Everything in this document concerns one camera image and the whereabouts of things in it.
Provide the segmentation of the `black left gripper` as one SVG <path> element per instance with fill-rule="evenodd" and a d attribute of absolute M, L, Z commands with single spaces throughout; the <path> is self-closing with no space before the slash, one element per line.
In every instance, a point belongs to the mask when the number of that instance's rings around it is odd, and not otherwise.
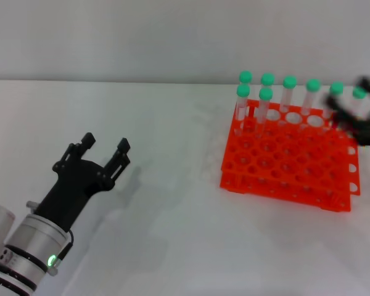
<path fill-rule="evenodd" d="M 81 158 L 94 143 L 93 134 L 86 133 L 80 143 L 68 145 L 61 161 L 67 161 L 71 156 Z M 60 168 L 57 182 L 39 204 L 35 215 L 69 231 L 93 195 L 112 190 L 114 181 L 130 164 L 127 155 L 129 150 L 127 138 L 122 138 L 112 158 L 105 165 L 105 171 L 88 160 L 77 160 Z"/>

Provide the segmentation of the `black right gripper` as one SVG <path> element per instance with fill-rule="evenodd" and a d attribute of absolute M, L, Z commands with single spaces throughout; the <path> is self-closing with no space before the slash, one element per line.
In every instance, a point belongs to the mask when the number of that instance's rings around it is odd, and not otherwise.
<path fill-rule="evenodd" d="M 370 77 L 362 76 L 359 87 L 370 94 Z M 326 107 L 332 112 L 332 121 L 342 125 L 360 146 L 370 146 L 370 116 L 358 119 L 340 106 L 337 97 L 327 95 Z"/>

